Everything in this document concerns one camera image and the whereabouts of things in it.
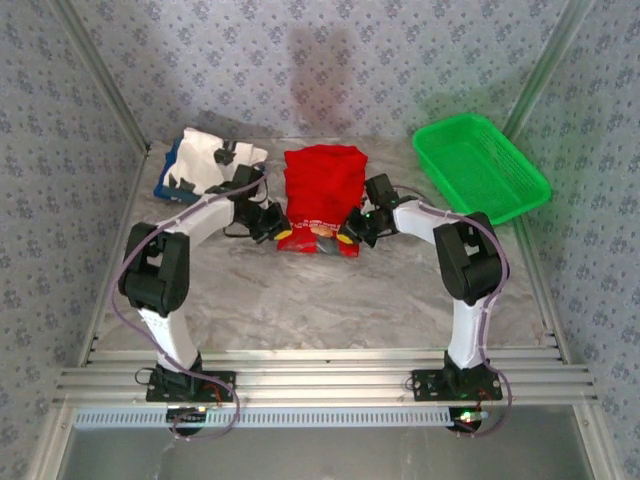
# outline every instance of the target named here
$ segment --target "green basket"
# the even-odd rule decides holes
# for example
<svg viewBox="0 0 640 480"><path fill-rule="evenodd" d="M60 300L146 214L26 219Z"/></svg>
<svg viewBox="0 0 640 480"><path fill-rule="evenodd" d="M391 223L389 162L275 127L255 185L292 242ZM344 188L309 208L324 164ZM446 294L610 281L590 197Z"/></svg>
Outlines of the green basket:
<svg viewBox="0 0 640 480"><path fill-rule="evenodd" d="M454 210L484 212L499 225L551 198L531 162L481 115L465 113L418 130L420 166Z"/></svg>

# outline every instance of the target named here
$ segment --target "patterned wallpaper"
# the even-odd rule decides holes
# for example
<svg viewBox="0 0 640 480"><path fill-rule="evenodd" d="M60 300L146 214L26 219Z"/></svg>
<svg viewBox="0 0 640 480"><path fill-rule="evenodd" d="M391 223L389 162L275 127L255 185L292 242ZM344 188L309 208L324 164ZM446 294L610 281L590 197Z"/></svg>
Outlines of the patterned wallpaper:
<svg viewBox="0 0 640 480"><path fill-rule="evenodd" d="M46 2L0 2L0 478L77 361L140 153Z"/></svg>
<svg viewBox="0 0 640 480"><path fill-rule="evenodd" d="M568 340L640 478L640 6L601 0L516 144L553 201L531 215Z"/></svg>
<svg viewBox="0 0 640 480"><path fill-rule="evenodd" d="M502 125L563 0L76 0L148 140Z"/></svg>

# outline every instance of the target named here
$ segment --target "gray marble surface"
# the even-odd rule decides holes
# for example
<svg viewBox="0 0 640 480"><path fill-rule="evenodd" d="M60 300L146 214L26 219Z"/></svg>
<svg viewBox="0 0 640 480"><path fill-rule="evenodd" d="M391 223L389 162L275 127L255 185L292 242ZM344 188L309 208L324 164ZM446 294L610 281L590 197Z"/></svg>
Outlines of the gray marble surface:
<svg viewBox="0 0 640 480"><path fill-rule="evenodd" d="M283 152L318 143L356 145L369 157L367 176L421 189L439 207L446 202L417 164L408 138L257 140L269 152L271 197L285 202ZM152 189L168 147L153 146L133 207L132 223L158 223L182 209L155 198ZM490 346L535 346L544 326L510 225L497 228L511 264L498 300ZM274 243L229 239L216 233L193 254L185 313L192 338L207 349L314 349L446 347L452 303L438 271L435 248L396 235L375 249L344 259L278 252ZM118 304L139 321L126 300ZM99 350L147 350L107 309L98 328Z"/></svg>

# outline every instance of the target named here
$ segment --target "red bag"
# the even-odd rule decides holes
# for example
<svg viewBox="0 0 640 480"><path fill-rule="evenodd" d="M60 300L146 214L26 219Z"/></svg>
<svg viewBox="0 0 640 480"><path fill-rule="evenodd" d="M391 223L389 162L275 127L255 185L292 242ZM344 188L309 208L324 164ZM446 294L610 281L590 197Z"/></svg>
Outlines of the red bag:
<svg viewBox="0 0 640 480"><path fill-rule="evenodd" d="M357 257L336 233L364 193L367 157L356 147L315 145L284 152L287 218L293 232L278 250Z"/></svg>

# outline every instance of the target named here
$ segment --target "purple cable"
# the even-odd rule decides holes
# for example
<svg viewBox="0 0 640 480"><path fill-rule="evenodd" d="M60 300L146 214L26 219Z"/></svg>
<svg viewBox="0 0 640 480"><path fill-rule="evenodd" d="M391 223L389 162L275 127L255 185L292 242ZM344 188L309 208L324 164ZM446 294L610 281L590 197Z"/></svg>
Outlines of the purple cable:
<svg viewBox="0 0 640 480"><path fill-rule="evenodd" d="M496 289L493 292L491 292L489 296L485 299L484 305L482 306L482 315L480 316L480 333L478 337L478 346L480 348L480 358L482 359L482 363L484 364L484 366L487 367L487 369L490 370L491 372L498 375L502 380L502 382L504 383L505 388L507 389L507 408L505 410L504 415L500 418L498 423L496 423L494 426L492 426L488 430L480 433L465 434L466 436L470 436L470 437L486 437L487 435L491 435L492 433L495 433L500 428L502 428L502 426L505 424L505 422L509 418L509 413L511 412L511 407L513 405L513 392L511 390L511 384L509 383L507 376L504 373L502 373L502 371L493 367L489 363L485 349L484 349L484 342L485 342L484 333L485 333L485 327L487 325L487 322L489 321L489 312L492 308L491 303L493 302L494 299L498 297L498 295L504 288L504 285L507 283L508 271L509 271L508 270L509 263L507 262L507 255L505 254L504 249L502 248L502 245L500 245L500 242L498 241L496 236L493 233L491 233L491 231L489 231L489 229L484 225L482 225L480 222L477 222L476 220L465 217L463 215L459 215L452 212L445 212L444 210L439 210L437 208L426 206L422 202L419 203L419 207L422 211L430 213L432 215L460 220L462 222L465 222L471 225L472 227L477 228L485 237L487 237L491 241L493 246L496 248L496 251L498 252L498 257L500 258L500 266L502 269L502 272L500 275L500 282L498 283L498 286L496 287Z"/></svg>
<svg viewBox="0 0 640 480"><path fill-rule="evenodd" d="M174 424L173 424L173 428L172 428L172 432L174 433L174 435L175 435L175 437L177 439L182 439L182 440L185 440L185 441L213 440L215 438L220 438L221 436L229 433L231 431L231 429L235 426L235 424L238 422L239 418L240 418L240 399L238 398L238 394L231 387L231 385L227 384L226 382L223 382L222 380L220 380L218 378L211 377L209 375L204 375L204 374L197 373L197 372L192 372L191 370L188 370L188 369L184 368L182 365L180 365L178 362L176 362L176 360L174 358L172 358L160 346L160 344L158 344L158 342L156 342L156 340L155 340L155 338L153 338L153 336L151 336L149 333L144 331L138 325L136 325L133 322L130 322L129 320L127 320L122 315L122 313L118 309L118 306L116 305L116 291L118 290L118 281L120 280L120 278L122 277L124 272L127 270L129 265L131 265L131 262L133 262L133 259L136 257L136 255L138 255L142 251L142 249L145 246L147 246L155 237L160 235L165 230L167 230L167 229L169 229L169 228L171 228L171 227L173 227L175 225L178 225L180 222L186 220L191 215L193 215L194 213L198 212L200 209L206 207L207 205L212 204L213 202L217 202L218 200L222 200L223 198L226 198L226 197L228 197L230 195L235 195L236 193L242 193L242 192L246 192L247 190L251 190L253 187L256 187L260 183L264 182L266 180L266 178L267 178L267 174L268 174L268 172L265 170L263 172L263 176L260 177L259 180L256 180L255 182L252 182L249 185L246 185L246 186L244 186L242 188L237 188L235 190L231 190L229 192L224 192L224 193L220 193L218 195L214 195L212 197L207 198L203 202L197 202L194 205L192 205L191 207L187 208L185 211L183 211L180 215L178 215L178 217L175 220L170 220L170 221L168 221L168 222L166 222L166 223L164 223L162 225L159 225L158 228L156 228L153 232L151 232L149 235L147 235L138 245L136 245L136 247L131 251L129 256L124 259L124 261L122 262L122 265L116 271L116 274L114 275L114 278L111 281L111 284L109 286L109 297L111 299L111 308L113 308L113 312L115 313L116 317L118 317L120 319L121 322L123 322L125 325L127 325L130 328L132 328L133 330L138 332L140 335L142 335L144 338L146 338L149 342L151 342L151 344L156 348L158 353L160 353L160 355L162 355L164 357L164 359L167 361L167 363L169 363L169 365L174 367L176 370L178 370L181 373L184 373L185 375L189 375L190 377L198 378L200 380L204 380L205 382L209 382L209 383L213 383L215 385L218 385L218 386L224 388L225 390L227 390L231 394L231 397L233 398L233 403L235 404L236 409L235 409L235 412L233 414L233 418L231 419L231 422L229 422L229 424L226 427L224 427L223 429L218 430L218 431L216 431L214 433L207 434L207 435L201 435L201 436L198 436L198 437L185 437L183 435L180 435L177 432L176 425L177 425L177 422L179 422L181 417L182 417L182 416L178 416L176 419L174 419Z"/></svg>

